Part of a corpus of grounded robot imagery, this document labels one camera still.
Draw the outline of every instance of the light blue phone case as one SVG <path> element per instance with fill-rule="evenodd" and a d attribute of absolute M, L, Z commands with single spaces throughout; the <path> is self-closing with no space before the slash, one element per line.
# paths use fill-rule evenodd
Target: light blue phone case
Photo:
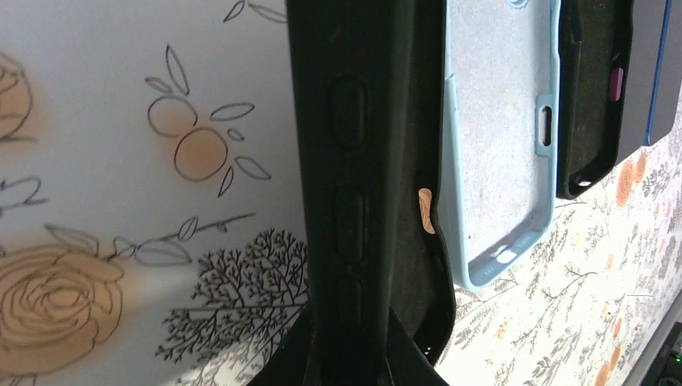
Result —
<path fill-rule="evenodd" d="M 462 8 L 466 8 L 467 5 L 461 6 L 462 2 L 458 2 L 457 5 L 449 4 L 448 6 L 448 17 L 447 17 L 447 28 L 446 28 L 446 78 L 445 78 L 445 96 L 443 105 L 443 131 L 442 131 L 442 176 L 441 176 L 441 188 L 440 195 L 436 198 L 436 208 L 438 214 L 438 225 L 439 232 L 442 239 L 445 241 L 447 253 L 450 259 L 450 267 L 453 282 L 456 285 L 460 285 L 469 290 L 479 290 L 484 286 L 490 284 L 502 273 L 512 267 L 515 263 L 520 261 L 524 255 L 543 237 L 547 232 L 549 225 L 552 222 L 553 208 L 555 202 L 555 190 L 557 184 L 557 127 L 558 127 L 558 113 L 559 113 L 559 52 L 558 52 L 558 28 L 559 28 L 559 12 L 561 9 L 561 0 L 529 0 L 525 3 L 524 0 L 467 0 L 468 2 L 485 2 L 491 3 L 499 13 L 503 14 L 504 17 L 510 18 L 510 20 L 515 20 L 514 17 L 516 13 L 522 12 L 534 12 L 536 16 L 526 16 L 526 19 L 519 17 L 519 23 L 524 20 L 528 20 L 528 17 L 535 20 L 536 23 L 546 23 L 546 28 L 534 28 L 537 31 L 546 32 L 549 35 L 549 42 L 546 42 L 545 46 L 549 49 L 546 53 L 536 52 L 534 55 L 540 57 L 540 55 L 546 55 L 548 58 L 546 70 L 544 74 L 546 75 L 542 80 L 538 80 L 538 84 L 544 85 L 545 92 L 541 95 L 536 95 L 533 101 L 528 103 L 528 106 L 535 106 L 535 130 L 530 134 L 528 127 L 525 128 L 525 137 L 522 141 L 529 146 L 528 154 L 529 157 L 535 157 L 534 162 L 536 165 L 535 170 L 527 170 L 529 175 L 534 178 L 533 192 L 535 192 L 534 198 L 531 203 L 527 206 L 528 213 L 522 213 L 524 218 L 518 220 L 513 224 L 507 225 L 510 232 L 501 232 L 501 236 L 494 237 L 487 242 L 483 247 L 479 247 L 482 251 L 478 253 L 470 251 L 470 242 L 472 234 L 470 232 L 470 226 L 472 224 L 476 225 L 476 228 L 483 228 L 479 223 L 474 223 L 479 221 L 476 216 L 467 211 L 467 206 L 465 205 L 466 199 L 466 187 L 465 187 L 465 174 L 466 170 L 466 160 L 462 154 L 464 146 L 468 146 L 467 140 L 469 138 L 465 137 L 462 132 L 465 127 L 461 123 L 461 105 L 458 106 L 458 86 L 456 79 L 460 81 L 458 69 L 453 60 L 453 55 L 458 53 L 452 48 L 453 42 L 457 39 L 466 39 L 466 36 L 457 36 L 457 28 L 453 24 L 452 12 L 466 12 L 462 11 Z M 473 14 L 474 9 L 479 7 L 478 4 L 472 4 L 470 12 Z M 501 56 L 500 61 L 505 61 L 507 58 Z M 480 71 L 485 72 L 486 66 L 481 64 Z M 515 76 L 518 71 L 533 71 L 536 70 L 537 74 L 532 74 L 531 76 L 539 76 L 542 71 L 535 68 L 521 68 L 514 69 L 509 68 L 509 76 Z M 495 95 L 484 95 L 490 100 L 491 109 L 496 107 Z M 551 109 L 551 117 L 546 114 L 546 108 Z M 532 117 L 530 122 L 526 126 L 533 125 Z M 489 134 L 481 134 L 483 136 L 488 135 L 491 141 L 494 141 L 498 137 L 496 130 L 499 127 L 488 127 L 481 128 L 481 130 L 489 130 Z M 494 167 L 495 159 L 503 158 L 506 154 L 485 154 L 481 152 L 478 157 L 485 159 L 490 159 L 491 167 Z M 475 181 L 479 179 L 479 176 L 483 176 L 486 173 L 485 170 L 479 172 L 470 181 Z M 496 186 L 497 190 L 503 191 L 506 189 L 504 186 Z M 504 222 L 509 216 L 506 212 L 501 211 L 497 207 L 485 207 L 483 210 L 488 211 L 491 216 L 497 216 L 499 211 L 500 221 Z"/>

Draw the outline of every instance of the drawn orange flower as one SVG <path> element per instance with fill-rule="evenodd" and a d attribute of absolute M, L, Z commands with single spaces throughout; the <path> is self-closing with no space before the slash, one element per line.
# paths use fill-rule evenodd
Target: drawn orange flower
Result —
<path fill-rule="evenodd" d="M 121 317 L 118 266 L 48 245 L 0 260 L 0 379 L 54 372 L 105 342 Z"/>
<path fill-rule="evenodd" d="M 597 374 L 597 379 L 594 381 L 594 386 L 606 386 L 606 382 L 609 380 L 611 375 L 611 370 L 609 369 L 609 364 L 605 364 L 599 369 Z"/>
<path fill-rule="evenodd" d="M 641 183 L 644 175 L 647 173 L 647 154 L 642 152 L 637 159 L 637 167 L 635 168 L 635 182 Z"/>
<path fill-rule="evenodd" d="M 611 271 L 612 268 L 614 268 L 614 254 L 613 253 L 611 253 L 606 258 L 606 270 Z"/>
<path fill-rule="evenodd" d="M 616 326 L 614 327 L 614 339 L 618 337 L 620 334 L 620 327 L 622 326 L 622 318 L 618 318 L 618 321 L 616 322 Z"/>
<path fill-rule="evenodd" d="M 616 192 L 616 204 L 619 207 L 624 207 L 627 199 L 630 198 L 632 192 L 632 184 L 635 181 L 635 170 L 632 161 L 628 159 L 625 165 L 620 170 L 618 177 L 618 191 Z"/>
<path fill-rule="evenodd" d="M 421 212 L 421 226 L 428 233 L 435 235 L 436 230 L 431 224 L 431 200 L 433 199 L 433 193 L 430 189 L 423 187 L 419 190 L 419 211 Z"/>
<path fill-rule="evenodd" d="M 497 340 L 502 340 L 504 339 L 504 336 L 507 334 L 507 324 L 500 324 L 499 329 L 497 329 L 497 332 L 495 333 L 495 336 L 497 336 Z"/>
<path fill-rule="evenodd" d="M 613 371 L 616 368 L 616 366 L 618 366 L 618 360 L 620 359 L 620 351 L 621 347 L 620 345 L 618 345 L 614 349 L 614 352 L 611 353 L 611 360 L 609 361 L 609 370 Z"/>
<path fill-rule="evenodd" d="M 602 307 L 602 318 L 605 318 L 609 314 L 609 302 L 604 303 L 604 306 Z"/>

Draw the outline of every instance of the phone case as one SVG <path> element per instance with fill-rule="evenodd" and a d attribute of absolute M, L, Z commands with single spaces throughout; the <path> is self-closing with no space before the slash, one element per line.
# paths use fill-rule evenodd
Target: phone case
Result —
<path fill-rule="evenodd" d="M 560 7 L 449 5 L 438 223 L 453 281 L 470 290 L 518 262 L 552 221 Z"/>
<path fill-rule="evenodd" d="M 632 5 L 563 0 L 557 197 L 576 199 L 617 164 Z"/>
<path fill-rule="evenodd" d="M 310 300 L 257 384 L 445 385 L 438 194 L 445 1 L 289 1 Z"/>

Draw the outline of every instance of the dark device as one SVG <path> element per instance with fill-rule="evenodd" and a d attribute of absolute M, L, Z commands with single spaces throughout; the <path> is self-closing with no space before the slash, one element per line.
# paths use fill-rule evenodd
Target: dark device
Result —
<path fill-rule="evenodd" d="M 310 300 L 250 384 L 445 386 L 454 287 L 418 191 L 438 196 L 446 2 L 287 11 Z"/>
<path fill-rule="evenodd" d="M 560 199 L 577 198 L 618 164 L 631 12 L 632 1 L 561 2 Z"/>
<path fill-rule="evenodd" d="M 682 4 L 564 0 L 557 197 L 575 199 L 667 135 L 682 83 Z"/>
<path fill-rule="evenodd" d="M 675 323 L 661 346 L 641 386 L 680 386 L 682 384 L 682 323 Z"/>

